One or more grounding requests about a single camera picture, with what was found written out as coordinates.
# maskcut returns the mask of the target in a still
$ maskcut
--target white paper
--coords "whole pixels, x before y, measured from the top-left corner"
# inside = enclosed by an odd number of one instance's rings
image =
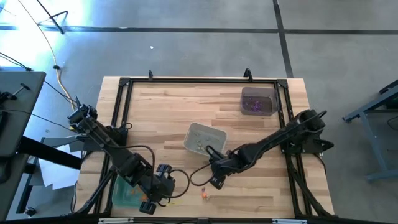
[[[69,145],[60,146],[57,149],[81,158],[81,152],[70,152]],[[42,170],[44,186],[47,187],[52,184],[53,190],[73,186],[79,178],[79,170],[54,164],[43,159],[39,159],[39,164]]]

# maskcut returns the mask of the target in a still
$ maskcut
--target purple object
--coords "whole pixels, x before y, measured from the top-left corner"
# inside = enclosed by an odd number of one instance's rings
[[[278,108],[275,89],[254,87],[244,87],[242,89],[242,114],[271,116],[278,110]]]

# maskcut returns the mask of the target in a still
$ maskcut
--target wooden tabletop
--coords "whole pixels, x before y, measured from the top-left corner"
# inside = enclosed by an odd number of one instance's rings
[[[96,109],[98,121],[104,125],[111,123],[119,78],[104,77],[103,80]],[[304,80],[291,78],[288,79],[288,84],[294,114],[309,108]],[[272,85],[253,83],[135,83],[127,119],[132,123],[127,145],[148,145],[155,151],[155,167],[165,163],[191,174],[208,162],[207,157],[190,152],[183,146],[185,134],[192,123],[227,132],[224,151],[244,143],[256,142],[277,131],[280,128],[277,113],[270,117],[241,114],[239,101],[245,86],[273,88]],[[281,95],[286,115],[283,92]],[[118,116],[119,123],[123,105],[124,97]],[[139,152],[148,161],[152,160],[145,149],[132,151]],[[95,152],[84,162],[76,187],[75,210],[86,202],[97,187],[103,157],[103,152]],[[321,162],[314,155],[303,154],[302,157],[309,189],[325,210],[333,213]],[[193,180],[200,183],[210,176],[211,170],[206,168],[195,174]],[[176,195],[185,188],[187,180],[179,173],[173,173],[173,177],[176,179]],[[298,187],[297,189],[300,208],[304,212],[302,193]],[[191,185],[183,197],[173,199],[169,206],[158,206],[153,217],[294,217],[285,157],[281,154],[280,147],[265,153],[253,168],[227,177],[221,190],[207,184],[206,192],[210,198],[203,200],[201,187]],[[103,198],[101,210],[105,207],[106,199],[107,197]],[[112,216],[147,215],[139,212],[138,208],[113,207]]]

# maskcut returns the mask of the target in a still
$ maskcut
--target white cable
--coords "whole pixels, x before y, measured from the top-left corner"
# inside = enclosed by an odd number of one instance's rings
[[[54,61],[54,65],[55,65],[55,66],[58,66],[58,64],[57,64],[57,59],[55,58],[55,54],[54,54],[54,51],[53,51],[53,49],[52,49],[52,47],[51,47],[51,44],[50,44],[49,40],[47,39],[47,37],[45,36],[44,32],[43,32],[42,29],[39,27],[39,25],[37,25],[37,23],[36,23],[36,21],[33,19],[32,15],[31,15],[31,14],[29,13],[29,11],[25,8],[25,6],[23,5],[23,3],[22,3],[20,0],[18,0],[18,1],[19,1],[19,4],[21,4],[21,6],[25,9],[26,13],[28,13],[29,17],[32,19],[32,21],[33,21],[34,24],[37,26],[37,28],[39,29],[39,31],[43,34],[43,37],[44,37],[45,41],[47,41],[47,44],[48,44],[49,47],[50,47],[51,54],[52,54],[52,59],[53,59],[53,61]],[[69,95],[67,89],[64,87],[64,85],[62,85],[61,76],[60,76],[60,74],[59,74],[58,69],[56,69],[56,68],[55,68],[55,73],[57,74],[58,84],[61,86],[62,90],[63,90],[63,91],[65,92],[65,94],[69,97],[69,99],[71,99],[71,97],[70,97],[70,95]],[[75,105],[73,105],[73,103],[71,103],[71,106],[72,106],[72,111],[74,111],[74,110],[75,110]]]

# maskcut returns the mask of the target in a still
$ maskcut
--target gray floor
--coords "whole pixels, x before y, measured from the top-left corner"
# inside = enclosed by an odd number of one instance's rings
[[[0,31],[0,52],[45,71],[46,80],[56,85],[44,39],[21,7],[11,2],[6,9],[18,16],[2,12],[0,22],[18,24],[21,30]],[[35,1],[23,2],[35,19],[45,19]],[[71,26],[276,28],[272,0],[42,2],[52,12],[69,10],[66,24]],[[286,29],[398,29],[398,2],[393,0],[280,0],[279,4]],[[63,68],[65,86],[72,95],[91,105],[96,104],[105,75],[146,75],[151,69],[155,75],[240,77],[249,67],[255,77],[286,77],[277,34],[46,35]],[[305,79],[311,107],[328,110],[323,138],[334,142],[335,148],[325,153],[325,162],[333,206],[341,217],[398,222],[398,180],[366,182],[364,176],[378,170],[370,143],[360,122],[345,124],[341,119],[397,79],[397,38],[286,36],[294,77]],[[70,106],[45,85],[34,113],[66,125]],[[34,139],[73,134],[36,118],[29,124],[25,135]],[[62,215],[68,212],[72,192],[71,188],[52,191],[50,187],[37,187],[29,205],[38,209],[35,217]],[[24,217],[13,212],[15,206],[14,203],[8,219]]]

